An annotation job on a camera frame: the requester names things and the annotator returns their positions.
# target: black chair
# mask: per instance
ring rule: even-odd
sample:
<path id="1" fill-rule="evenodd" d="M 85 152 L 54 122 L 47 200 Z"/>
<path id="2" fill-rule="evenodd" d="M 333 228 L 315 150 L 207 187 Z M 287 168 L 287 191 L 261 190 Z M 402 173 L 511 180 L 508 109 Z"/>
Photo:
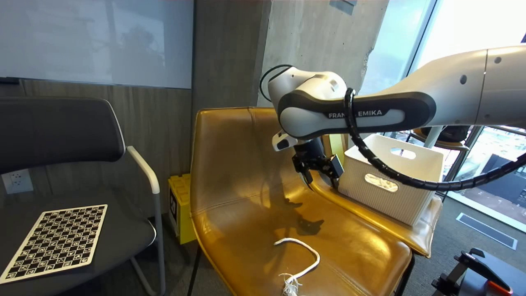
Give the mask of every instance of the black chair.
<path id="1" fill-rule="evenodd" d="M 416 139 L 422 144 L 425 144 L 427 136 L 429 136 L 429 127 L 422 127 L 422 129 L 414 129 L 406 142 L 409 142 L 411 139 Z M 439 147 L 442 150 L 458 150 L 460 154 L 465 154 L 468 150 L 468 147 L 463 145 L 463 141 L 468 136 L 470 127 L 443 127 L 443 131 L 440 132 L 437 142 L 434 144 L 434 147 Z"/>
<path id="2" fill-rule="evenodd" d="M 46 193 L 6 198 L 0 201 L 0 274 L 10 265 L 14 252 L 26 239 L 42 211 L 88 208 L 107 205 L 97 249 L 92 262 L 80 269 L 59 274 L 26 279 L 0 285 L 0 295 L 57 295 L 80 284 L 131 261 L 148 295 L 164 295 L 164 251 L 161 229 L 159 183 L 154 172 L 133 147 L 125 147 L 123 136 L 111 106 L 100 99 L 0 99 L 0 175 L 31 168 L 49 173 L 57 167 L 75 177 L 75 168 L 85 168 L 85 164 L 95 164 L 111 168 L 116 178 L 128 178 L 130 172 L 120 170 L 118 164 L 133 160 L 139 170 L 138 178 L 144 177 L 148 203 L 153 205 L 154 226 L 144 211 L 130 205 L 130 195 L 115 187 L 93 188 L 90 191 L 77 190 L 72 193 Z M 64 234 L 75 224 L 57 228 Z M 56 261 L 69 265 L 65 252 L 69 246 L 62 242 L 47 242 L 56 246 L 54 252 L 44 244 L 41 252 L 31 257 L 46 257 L 46 252 Z M 156 244 L 157 252 L 157 284 L 151 287 L 139 272 L 134 256 Z M 49 262 L 41 262 L 42 269 L 52 269 Z"/>

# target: checkerboard pattern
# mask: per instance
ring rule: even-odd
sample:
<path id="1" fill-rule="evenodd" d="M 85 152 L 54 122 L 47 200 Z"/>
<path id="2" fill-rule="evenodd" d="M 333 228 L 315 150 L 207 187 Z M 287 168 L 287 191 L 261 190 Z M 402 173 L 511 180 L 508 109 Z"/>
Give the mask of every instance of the checkerboard pattern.
<path id="1" fill-rule="evenodd" d="M 0 285 L 92 264 L 107 205 L 44 211 L 0 277 Z"/>

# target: chair seat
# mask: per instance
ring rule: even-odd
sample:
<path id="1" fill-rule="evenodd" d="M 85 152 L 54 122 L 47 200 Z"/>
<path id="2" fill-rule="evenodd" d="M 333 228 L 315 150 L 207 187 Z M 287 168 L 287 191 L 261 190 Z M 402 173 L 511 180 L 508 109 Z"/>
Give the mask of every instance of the chair seat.
<path id="1" fill-rule="evenodd" d="M 108 205 L 93 262 L 69 272 L 46 275 L 28 282 L 0 285 L 1 296 L 11 295 L 56 295 L 88 282 L 146 249 L 154 241 L 154 229 L 118 200 L 116 190 L 82 191 L 80 195 L 41 196 L 28 201 L 6 203 L 0 216 L 0 269 L 10 264 L 19 244 L 36 223 L 41 210 L 65 210 L 79 206 Z"/>
<path id="2" fill-rule="evenodd" d="M 412 254 L 391 234 L 304 185 L 291 152 L 274 154 L 271 109 L 208 111 L 197 117 L 192 221 L 197 241 L 233 295 L 281 295 L 291 274 L 300 295 L 393 295 Z"/>

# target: white cable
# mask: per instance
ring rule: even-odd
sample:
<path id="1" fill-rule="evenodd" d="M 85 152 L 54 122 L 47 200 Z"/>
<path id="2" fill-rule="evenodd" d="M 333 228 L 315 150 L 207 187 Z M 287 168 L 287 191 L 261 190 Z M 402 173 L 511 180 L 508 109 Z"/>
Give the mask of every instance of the white cable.
<path id="1" fill-rule="evenodd" d="M 315 262 L 312 265 L 309 265 L 307 269 L 304 269 L 302 272 L 299 272 L 296 275 L 281 274 L 281 275 L 287 277 L 287 280 L 284 280 L 282 295 L 284 296 L 297 296 L 299 295 L 299 287 L 300 287 L 297 279 L 300 279 L 300 277 L 307 275 L 310 270 L 314 270 L 319 265 L 320 257 L 310 246 L 307 246 L 307 244 L 304 244 L 304 242 L 300 242 L 297 239 L 292 239 L 292 238 L 284 238 L 284 239 L 274 242 L 274 246 L 281 246 L 284 242 L 292 242 L 292 244 L 302 246 L 304 249 L 312 252 L 312 256 L 315 257 Z"/>

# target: chair armrest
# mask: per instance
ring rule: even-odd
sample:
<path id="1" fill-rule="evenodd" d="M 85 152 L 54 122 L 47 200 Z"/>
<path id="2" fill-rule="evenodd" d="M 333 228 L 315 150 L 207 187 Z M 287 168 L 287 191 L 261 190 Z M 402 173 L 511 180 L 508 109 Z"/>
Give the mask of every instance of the chair armrest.
<path id="1" fill-rule="evenodd" d="M 146 175 L 149 188 L 151 188 L 151 195 L 159 195 L 161 193 L 159 182 L 157 182 L 157 177 L 154 175 L 154 172 L 151 170 L 151 167 L 144 162 L 144 159 L 133 147 L 126 147 L 126 150 L 131 155 L 131 159 L 134 160 L 134 164 Z"/>

